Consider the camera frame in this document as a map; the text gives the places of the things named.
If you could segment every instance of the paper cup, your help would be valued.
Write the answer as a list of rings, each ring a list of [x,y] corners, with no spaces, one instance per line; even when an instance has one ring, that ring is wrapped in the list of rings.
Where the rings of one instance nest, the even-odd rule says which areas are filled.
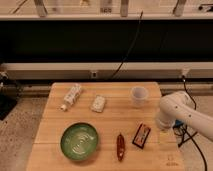
[[[135,107],[142,107],[149,97],[149,92],[141,86],[133,87],[131,90],[131,99]]]

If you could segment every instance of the black wall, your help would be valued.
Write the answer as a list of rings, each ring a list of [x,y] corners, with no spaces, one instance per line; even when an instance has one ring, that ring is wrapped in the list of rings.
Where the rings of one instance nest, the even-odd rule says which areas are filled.
[[[114,62],[138,21],[1,21],[2,62]],[[213,20],[144,20],[127,61],[213,61]]]

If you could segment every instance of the concrete floor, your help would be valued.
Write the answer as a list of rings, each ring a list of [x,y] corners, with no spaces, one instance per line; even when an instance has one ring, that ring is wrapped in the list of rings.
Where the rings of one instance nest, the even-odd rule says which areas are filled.
[[[213,96],[196,96],[198,110],[213,116]],[[0,170],[24,171],[36,136],[47,98],[20,98],[4,121],[0,121]],[[208,170],[213,171],[213,143],[201,135],[195,140],[204,152]],[[182,153],[186,171],[203,171],[203,162],[192,142],[185,143]]]

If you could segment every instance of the green bowl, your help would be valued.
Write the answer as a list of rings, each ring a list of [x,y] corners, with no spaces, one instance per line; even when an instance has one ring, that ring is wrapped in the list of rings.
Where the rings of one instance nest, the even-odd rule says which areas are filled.
[[[61,150],[74,161],[83,161],[91,156],[98,145],[98,133],[88,123],[76,123],[65,130],[61,138]]]

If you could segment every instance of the wooden tabletop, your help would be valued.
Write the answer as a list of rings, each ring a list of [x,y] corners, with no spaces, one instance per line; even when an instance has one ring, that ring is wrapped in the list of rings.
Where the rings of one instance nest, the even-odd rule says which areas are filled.
[[[60,110],[63,97],[74,83],[55,83],[52,86],[39,130],[29,158],[27,171],[183,171],[184,165],[172,131],[161,133],[154,117],[158,112],[160,89],[154,82],[81,83],[83,92],[67,111]],[[144,86],[149,99],[141,108],[134,108],[130,91]],[[90,106],[96,95],[106,97],[103,113]],[[76,122],[92,124],[99,134],[95,155],[84,162],[67,159],[60,149],[64,130]],[[151,127],[144,149],[132,144],[140,125]],[[126,142],[122,162],[117,159],[116,138],[122,133]]]

